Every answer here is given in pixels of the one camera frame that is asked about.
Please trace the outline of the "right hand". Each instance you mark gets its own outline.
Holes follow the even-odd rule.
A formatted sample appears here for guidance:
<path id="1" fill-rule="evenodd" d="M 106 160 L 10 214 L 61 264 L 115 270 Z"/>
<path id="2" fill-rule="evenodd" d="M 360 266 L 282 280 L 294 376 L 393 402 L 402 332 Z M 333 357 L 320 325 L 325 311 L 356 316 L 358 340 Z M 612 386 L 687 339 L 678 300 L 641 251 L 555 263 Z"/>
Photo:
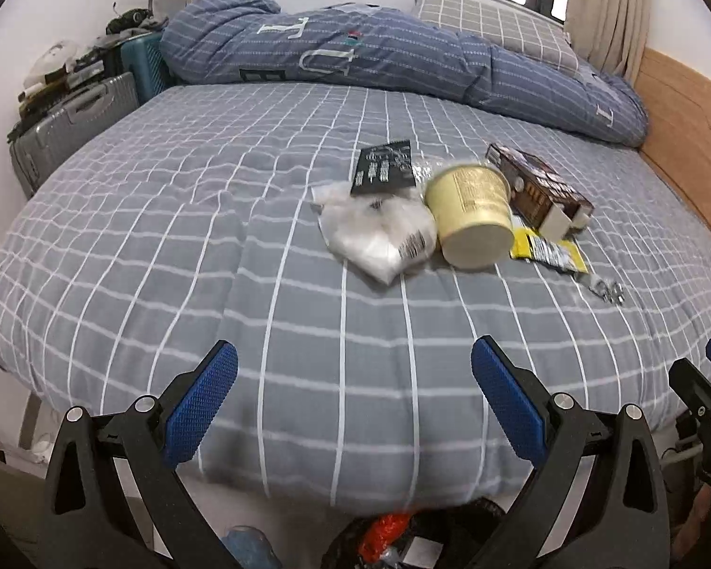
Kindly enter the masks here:
<path id="1" fill-rule="evenodd" d="M 675 568 L 711 568 L 711 486 L 704 484 L 672 545 Z"/>

